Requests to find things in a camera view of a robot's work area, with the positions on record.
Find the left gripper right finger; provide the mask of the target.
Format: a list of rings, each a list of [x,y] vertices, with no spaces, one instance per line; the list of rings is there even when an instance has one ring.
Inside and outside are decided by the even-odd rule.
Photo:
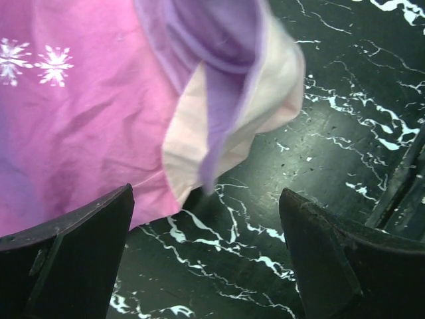
[[[423,318],[424,243],[285,188],[279,213],[306,318]]]

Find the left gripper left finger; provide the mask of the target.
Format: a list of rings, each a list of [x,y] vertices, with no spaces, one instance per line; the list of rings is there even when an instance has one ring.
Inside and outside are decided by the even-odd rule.
[[[105,318],[133,208],[133,189],[125,185],[2,237],[1,317]]]

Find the pink purple printed pillowcase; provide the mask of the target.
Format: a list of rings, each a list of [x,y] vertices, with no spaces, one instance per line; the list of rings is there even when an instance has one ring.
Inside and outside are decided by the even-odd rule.
[[[1,234],[125,184],[176,214],[301,110],[305,60],[266,1],[2,1]]]

